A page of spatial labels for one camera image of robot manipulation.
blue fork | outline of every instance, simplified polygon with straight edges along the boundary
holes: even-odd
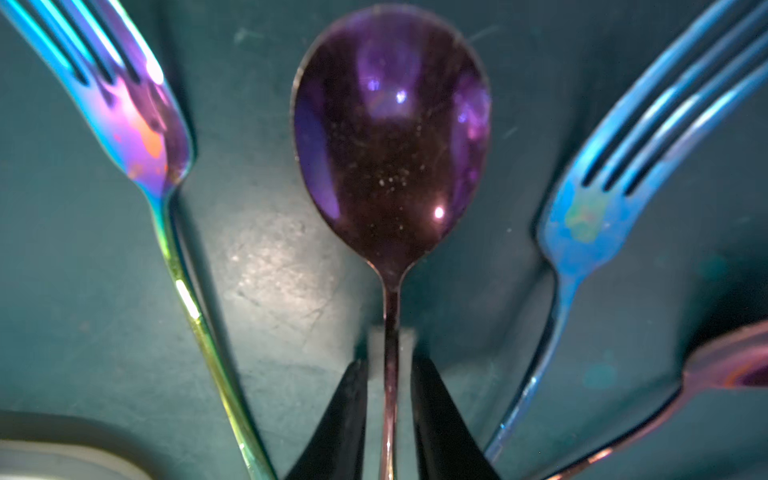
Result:
[[[677,165],[768,78],[768,0],[763,0],[650,102],[625,136],[619,136],[649,103],[651,92],[662,87],[675,68],[684,66],[686,56],[736,3],[720,0],[710,6],[661,54],[608,112],[549,197],[536,237],[554,267],[557,287],[523,383],[485,449],[491,463],[498,460],[514,424],[530,405],[562,337],[578,286],[616,255]],[[717,68],[729,58],[733,59]],[[613,151],[612,144],[617,144]]]

spoon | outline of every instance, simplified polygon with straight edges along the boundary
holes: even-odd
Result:
[[[384,291],[381,480],[395,478],[400,286],[456,225],[490,135],[488,81],[434,15],[376,5],[315,41],[293,81],[296,155],[320,215]]]
[[[104,151],[141,189],[166,267],[203,353],[249,476],[275,475],[253,429],[237,380],[195,294],[170,202],[189,173],[194,152],[187,123],[163,70],[118,0],[0,0],[0,12],[35,48],[75,104]]]
[[[768,388],[768,319],[722,335],[694,350],[683,368],[682,386],[661,409],[547,480],[571,478],[616,450],[642,439],[705,390],[753,388]]]

scratch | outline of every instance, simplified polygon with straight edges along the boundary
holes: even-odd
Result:
[[[339,282],[336,284],[336,288],[333,289],[330,296],[328,297],[328,300],[326,300],[326,302],[323,305],[321,305],[319,308],[314,309],[314,311],[308,314],[308,315],[312,315],[313,313],[317,313],[317,316],[312,321],[312,326],[310,326],[310,330],[306,333],[306,336],[304,337],[304,344],[302,345],[302,349],[304,348],[304,346],[306,346],[307,342],[309,342],[310,337],[312,336],[312,332],[315,329],[315,326],[319,323],[318,320],[320,320],[323,317],[323,315],[325,315],[327,306],[331,304],[333,299],[336,298],[336,294],[339,293],[339,291],[341,290],[341,287],[344,284],[344,280],[346,280],[348,273],[349,272],[345,272],[344,276],[342,276],[339,279]]]
[[[242,290],[238,290],[235,293],[237,294],[238,297],[242,298],[243,300],[246,300],[246,301],[250,302],[251,305],[253,305],[255,307],[261,307],[261,303],[259,303],[258,300],[252,299],[250,296],[248,296],[245,293],[243,293]]]
[[[51,368],[48,370],[48,376],[54,377],[58,375],[60,372],[65,371],[81,354],[85,353],[89,348],[91,348],[93,345],[97,344],[99,340],[101,340],[103,337],[105,337],[109,332],[115,329],[118,325],[122,324],[122,322],[117,320],[112,320],[111,323],[109,323],[106,327],[104,327],[100,332],[94,334],[86,340],[85,342],[81,343],[80,346],[77,348],[74,348],[69,351],[69,354],[67,354],[65,357],[63,357],[59,362],[57,362],[55,368]],[[24,405],[24,402],[27,400],[27,398],[32,395],[33,393],[38,393],[42,391],[42,389],[31,389],[29,392],[26,392],[22,394],[18,399],[16,399],[15,402],[13,402],[11,409],[16,410],[22,407]]]
[[[477,33],[470,35],[469,38],[467,38],[468,43],[474,43],[477,40],[487,37],[489,35],[492,35],[496,33],[497,31],[501,30],[502,28],[498,25],[491,25],[489,27],[483,28],[481,31],[478,31]]]
[[[507,130],[506,132],[504,132],[504,135],[502,135],[502,139],[503,139],[503,140],[506,140],[506,139],[510,138],[512,135],[514,135],[514,134],[515,134],[515,132],[516,132],[517,130],[518,130],[518,128],[517,128],[517,127],[512,127],[512,128],[510,128],[509,130]]]
[[[264,35],[256,32],[256,31],[253,31],[253,30],[248,30],[245,27],[240,27],[235,32],[235,36],[234,36],[232,42],[235,45],[240,45],[241,43],[246,41],[248,38],[261,39],[261,38],[264,38]]]
[[[435,160],[432,162],[432,169],[437,167],[437,162],[440,161],[440,158],[442,157],[442,155],[445,153],[446,150],[448,150],[448,144],[443,142],[442,145],[440,146],[440,151],[437,153],[437,155],[435,155]]]
[[[65,413],[67,415],[74,415],[75,414],[75,410],[74,409],[77,408],[80,405],[80,400],[81,399],[79,397],[76,398],[75,401],[72,402],[72,404],[70,404],[70,406],[66,408]]]

spoon handle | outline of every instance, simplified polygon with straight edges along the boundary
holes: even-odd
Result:
[[[251,480],[276,480],[274,471],[264,453],[264,448],[253,430],[250,417],[237,393],[235,387],[237,381],[228,373],[223,363],[210,324],[204,317],[200,302],[197,299],[188,273],[189,270],[179,253],[178,236],[170,214],[169,204],[167,201],[159,204],[150,202],[150,206],[157,242],[163,252],[168,273],[174,281],[179,299],[184,305],[187,321],[216,383],[221,402],[227,411],[227,417],[240,447],[240,453],[242,453],[248,469],[248,475]]]
[[[629,432],[624,433],[622,436],[612,440],[611,442],[601,446],[599,449],[593,450],[588,455],[585,455],[577,461],[571,463],[569,466],[563,468],[558,473],[550,475],[546,480],[566,480],[572,478],[579,473],[583,472],[587,467],[594,465],[595,462],[599,462],[607,458],[618,449],[626,447],[631,443],[635,443],[637,440],[642,439],[655,429],[659,428],[662,423],[669,420],[669,418],[678,410],[680,410],[688,401],[692,395],[687,390],[679,389],[667,400],[661,408],[659,408],[653,415],[636,426]]]
[[[400,292],[384,289],[384,428],[379,480],[395,480],[397,379],[400,361]]]
[[[554,351],[557,349],[560,337],[562,337],[565,330],[565,324],[568,322],[568,312],[571,310],[571,304],[573,303],[580,280],[574,277],[558,276],[557,281],[558,285],[552,300],[549,318],[544,326],[544,332],[538,341],[533,359],[531,359],[531,363],[525,371],[523,383],[512,399],[507,412],[504,414],[504,418],[496,427],[491,441],[485,447],[485,458],[491,464],[498,460],[505,443],[512,434],[512,427],[531,405],[533,395],[536,393],[539,383],[541,383],[541,377],[552,361]]]

fork handle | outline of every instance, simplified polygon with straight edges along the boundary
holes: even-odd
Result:
[[[243,455],[248,475],[251,480],[276,480],[264,448],[253,429],[250,417],[246,413],[244,402],[235,388],[237,381],[229,374],[229,370],[224,365],[211,325],[204,317],[203,309],[192,285],[189,270],[180,255],[178,235],[170,213],[170,205],[167,201],[159,204],[150,201],[150,207],[157,242],[163,252],[168,273],[174,281],[177,295],[184,305],[187,321],[192,333],[194,333],[197,345],[203,353],[208,370],[216,383],[221,402],[227,411],[227,417],[240,447],[240,453]]]
[[[555,287],[552,308],[549,312],[549,318],[544,325],[544,332],[538,341],[536,352],[528,365],[528,370],[523,376],[523,383],[518,392],[512,399],[507,412],[496,427],[496,431],[485,447],[485,458],[493,464],[504,449],[505,443],[512,434],[514,424],[528,411],[531,405],[533,395],[541,383],[541,377],[552,361],[554,351],[558,347],[560,337],[565,330],[565,324],[568,322],[568,312],[571,310],[576,289],[581,281],[576,278],[558,276],[557,286]]]

